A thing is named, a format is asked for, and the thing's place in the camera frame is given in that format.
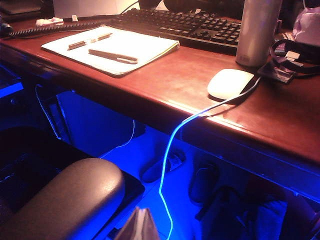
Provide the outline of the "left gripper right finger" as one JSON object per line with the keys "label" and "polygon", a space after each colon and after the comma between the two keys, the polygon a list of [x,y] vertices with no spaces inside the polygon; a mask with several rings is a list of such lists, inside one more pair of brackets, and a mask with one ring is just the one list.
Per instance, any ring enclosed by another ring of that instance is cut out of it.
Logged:
{"label": "left gripper right finger", "polygon": [[160,236],[149,208],[144,209],[143,239],[160,240]]}

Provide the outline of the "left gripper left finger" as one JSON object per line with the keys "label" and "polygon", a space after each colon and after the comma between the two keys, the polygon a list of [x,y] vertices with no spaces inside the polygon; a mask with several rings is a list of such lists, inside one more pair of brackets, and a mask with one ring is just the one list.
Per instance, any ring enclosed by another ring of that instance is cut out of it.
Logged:
{"label": "left gripper left finger", "polygon": [[142,240],[147,209],[136,207],[115,240]]}

